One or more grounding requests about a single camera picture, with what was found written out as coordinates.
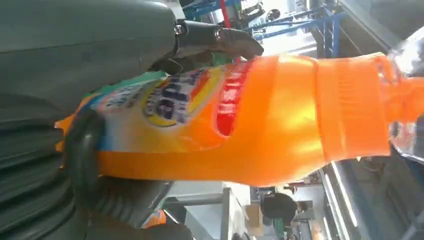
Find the blue metal frame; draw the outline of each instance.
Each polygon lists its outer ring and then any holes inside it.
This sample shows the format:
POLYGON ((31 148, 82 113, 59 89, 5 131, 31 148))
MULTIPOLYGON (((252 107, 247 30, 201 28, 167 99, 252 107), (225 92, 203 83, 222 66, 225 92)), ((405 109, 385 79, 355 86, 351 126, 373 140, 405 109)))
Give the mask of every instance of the blue metal frame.
MULTIPOLYGON (((226 0, 225 6, 233 6, 239 4, 240 2, 241 0, 226 0)), ((204 14, 208 14, 219 9, 221 9, 220 0, 214 0, 212 2, 202 1, 200 3, 182 8, 187 19, 195 19, 204 14)))
POLYGON ((261 25, 253 26, 245 30, 250 31, 253 29, 256 30, 270 26, 291 26, 280 31, 266 33, 264 35, 256 35, 255 39, 259 41, 262 39, 272 38, 278 35, 293 32, 298 29, 317 26, 319 32, 321 33, 324 39, 324 57, 337 58, 339 56, 340 20, 345 16, 347 16, 347 13, 333 13, 333 6, 325 5, 312 10, 300 12, 288 17, 267 22, 261 25), (315 15, 317 14, 322 14, 322 17, 315 18, 315 15), (293 21, 295 18, 305 16, 311 16, 311 18, 315 19, 309 21, 293 21))
POLYGON ((279 26, 280 25, 279 23, 293 22, 293 20, 295 18, 313 16, 315 14, 322 13, 325 8, 332 8, 332 7, 331 6, 320 6, 320 7, 308 10, 308 11, 299 12, 299 13, 296 13, 296 14, 293 14, 293 15, 290 15, 290 16, 279 18, 277 20, 270 21, 270 22, 260 24, 260 25, 257 25, 257 26, 252 26, 252 27, 249 27, 249 28, 246 28, 246 29, 243 29, 243 30, 249 31, 249 30, 252 30, 252 29, 261 29, 261 28, 265 28, 265 27, 269 27, 269 26, 279 26))

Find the metal pipe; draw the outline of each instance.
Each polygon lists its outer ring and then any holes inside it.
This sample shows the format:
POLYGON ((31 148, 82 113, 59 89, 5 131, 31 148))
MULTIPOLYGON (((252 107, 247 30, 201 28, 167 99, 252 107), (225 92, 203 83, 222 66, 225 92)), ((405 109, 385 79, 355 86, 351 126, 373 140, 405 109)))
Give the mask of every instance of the metal pipe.
POLYGON ((195 199, 195 200, 177 200, 177 201, 166 201, 165 206, 178 205, 178 206, 202 206, 202 205, 212 205, 212 204, 221 204, 223 202, 222 197, 215 197, 209 199, 195 199))
POLYGON ((280 30, 280 31, 267 33, 267 34, 264 34, 263 36, 258 35, 258 36, 255 36, 255 39, 256 40, 262 40, 262 39, 275 37, 275 36, 278 36, 278 35, 282 35, 282 34, 286 34, 286 33, 289 33, 289 32, 296 31, 298 29, 304 29, 304 28, 309 28, 309 27, 312 27, 312 26, 317 26, 319 24, 329 22, 329 21, 333 21, 335 18, 340 18, 340 17, 343 17, 343 16, 346 16, 346 13, 340 12, 340 13, 334 14, 333 16, 327 16, 327 17, 319 18, 319 19, 316 19, 316 20, 313 20, 313 21, 310 21, 310 22, 307 22, 307 23, 304 23, 304 24, 299 24, 297 26, 289 27, 289 28, 286 28, 286 29, 283 29, 283 30, 280 30))

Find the orange soda bottle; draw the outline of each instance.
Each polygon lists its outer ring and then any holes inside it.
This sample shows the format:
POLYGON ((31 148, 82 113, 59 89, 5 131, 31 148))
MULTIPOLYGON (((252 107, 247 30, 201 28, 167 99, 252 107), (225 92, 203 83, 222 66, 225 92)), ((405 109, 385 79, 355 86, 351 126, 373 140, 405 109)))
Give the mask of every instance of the orange soda bottle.
POLYGON ((388 156, 393 123, 424 112, 422 90, 382 53, 281 55, 130 85, 86 106, 106 122, 103 175, 269 186, 331 161, 388 156))

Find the person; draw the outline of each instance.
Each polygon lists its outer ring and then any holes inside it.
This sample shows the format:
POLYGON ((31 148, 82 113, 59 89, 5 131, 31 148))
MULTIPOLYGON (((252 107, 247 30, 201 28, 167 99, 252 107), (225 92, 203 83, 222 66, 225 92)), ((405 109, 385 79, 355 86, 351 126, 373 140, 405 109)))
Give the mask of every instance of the person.
POLYGON ((266 22, 274 21, 274 20, 278 19, 280 16, 281 16, 280 10, 278 10, 278 9, 272 9, 266 15, 266 17, 267 17, 266 22))
POLYGON ((262 214, 269 219, 282 219, 285 226, 290 226, 296 216, 298 205, 288 195, 277 192, 264 196, 261 201, 262 214))

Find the orange bottle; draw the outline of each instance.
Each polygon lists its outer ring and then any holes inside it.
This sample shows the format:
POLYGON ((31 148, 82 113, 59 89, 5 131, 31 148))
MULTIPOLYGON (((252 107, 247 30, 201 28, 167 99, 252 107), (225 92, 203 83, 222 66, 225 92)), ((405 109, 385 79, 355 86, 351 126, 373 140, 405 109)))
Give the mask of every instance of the orange bottle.
POLYGON ((282 55, 131 85, 87 105, 106 119, 103 175, 267 186, 330 161, 389 155, 391 123, 424 110, 410 94, 423 82, 399 77, 379 53, 282 55))

